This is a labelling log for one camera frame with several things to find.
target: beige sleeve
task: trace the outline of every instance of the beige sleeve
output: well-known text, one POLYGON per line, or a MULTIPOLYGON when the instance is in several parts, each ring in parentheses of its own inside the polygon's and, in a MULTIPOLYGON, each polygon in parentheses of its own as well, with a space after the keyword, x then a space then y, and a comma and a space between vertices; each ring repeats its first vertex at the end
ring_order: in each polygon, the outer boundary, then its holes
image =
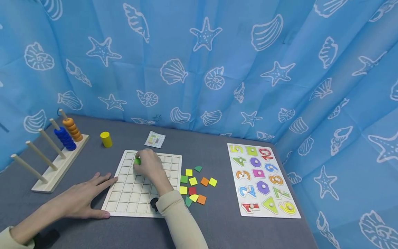
POLYGON ((178 191, 161 196, 156 206, 166 220, 177 249, 208 249, 199 226, 178 191))
POLYGON ((35 242, 33 240, 29 241, 28 245, 20 245, 11 237, 10 229, 8 227, 0 233, 0 248, 4 249, 33 249, 35 247, 35 242))

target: orange square tile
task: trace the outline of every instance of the orange square tile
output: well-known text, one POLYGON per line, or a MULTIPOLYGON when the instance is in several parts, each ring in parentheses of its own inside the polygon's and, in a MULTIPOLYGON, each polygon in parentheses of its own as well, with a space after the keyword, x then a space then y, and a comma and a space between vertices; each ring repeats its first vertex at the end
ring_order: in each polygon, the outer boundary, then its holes
POLYGON ((199 195, 199 198, 198 198, 198 200, 197 200, 197 202, 198 203, 200 203, 200 204, 202 204, 202 205, 204 205, 205 204, 205 202, 206 202, 206 197, 204 196, 204 195, 199 195))
POLYGON ((200 181, 200 183, 207 187, 207 185, 209 184, 209 180, 207 178, 203 177, 202 180, 200 181))

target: yellow tile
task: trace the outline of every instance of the yellow tile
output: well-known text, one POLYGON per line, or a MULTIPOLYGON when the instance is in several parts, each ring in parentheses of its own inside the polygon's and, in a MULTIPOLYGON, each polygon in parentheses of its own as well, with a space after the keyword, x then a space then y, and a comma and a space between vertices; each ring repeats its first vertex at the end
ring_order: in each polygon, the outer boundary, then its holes
POLYGON ((217 185, 217 180, 212 177, 212 178, 210 178, 209 184, 211 186, 215 187, 217 185))
POLYGON ((198 200, 198 198, 199 198, 199 195, 198 195, 198 194, 193 194, 193 195, 191 195, 189 198, 190 198, 191 200, 193 200, 193 202, 196 202, 196 201, 198 200))
POLYGON ((191 186, 198 184, 198 181, 196 180, 196 177, 189 178, 189 183, 191 186))
POLYGON ((193 176, 192 170, 191 170, 191 169, 186 169, 186 170, 185 170, 185 175, 186 175, 186 176, 193 176))
POLYGON ((179 188, 179 193, 180 193, 180 194, 188 194, 188 187, 181 186, 181 187, 179 188))

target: gray table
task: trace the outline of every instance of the gray table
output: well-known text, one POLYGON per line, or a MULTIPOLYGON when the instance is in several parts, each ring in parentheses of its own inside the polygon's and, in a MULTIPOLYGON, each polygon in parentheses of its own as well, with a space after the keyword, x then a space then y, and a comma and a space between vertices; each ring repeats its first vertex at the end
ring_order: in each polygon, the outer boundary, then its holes
MULTIPOLYGON (((269 143, 207 135, 154 126, 102 120, 71 115, 83 134, 90 135, 86 146, 70 167, 52 194, 31 192, 36 182, 29 172, 17 163, 12 163, 0 174, 0 229, 16 225, 40 205, 62 193, 69 187, 90 179, 95 172, 115 173, 120 158, 126 149, 140 150, 149 131, 166 135, 161 149, 155 152, 182 155, 182 169, 203 166, 201 175, 218 180, 216 188, 203 187, 200 192, 207 196, 206 205, 192 205, 190 211, 197 221, 209 248, 272 248, 272 249, 317 249, 305 218, 256 218, 241 217, 234 188, 234 180, 228 155, 227 143, 268 146, 269 143), (100 133, 109 131, 113 141, 111 148, 104 148, 100 133)), ((52 128, 47 133, 55 140, 52 128)), ((56 152, 39 137, 34 144, 53 159, 56 152)), ((39 172, 47 165, 31 149, 21 157, 39 172)), ((93 201, 100 209, 107 190, 93 201)), ((300 213, 303 212, 295 194, 293 198, 300 213)), ((63 219, 51 226, 61 237, 52 248, 174 248, 164 219, 111 217, 108 220, 63 219)))

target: yellow square tile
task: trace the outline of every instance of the yellow square tile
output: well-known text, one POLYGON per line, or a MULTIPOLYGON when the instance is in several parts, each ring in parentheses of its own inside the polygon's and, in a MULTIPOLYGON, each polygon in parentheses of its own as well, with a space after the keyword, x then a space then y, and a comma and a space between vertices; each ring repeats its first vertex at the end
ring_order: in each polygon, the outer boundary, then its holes
POLYGON ((180 193, 180 194, 188 194, 188 187, 181 186, 181 187, 179 188, 179 193, 180 193))
POLYGON ((191 170, 191 169, 186 169, 186 170, 185 170, 185 175, 186 175, 186 176, 193 176, 192 170, 191 170))
POLYGON ((209 184, 211 186, 215 187, 217 185, 217 180, 212 177, 212 178, 210 178, 209 184))
POLYGON ((196 180, 196 177, 189 178, 189 183, 191 186, 198 184, 198 181, 196 180))

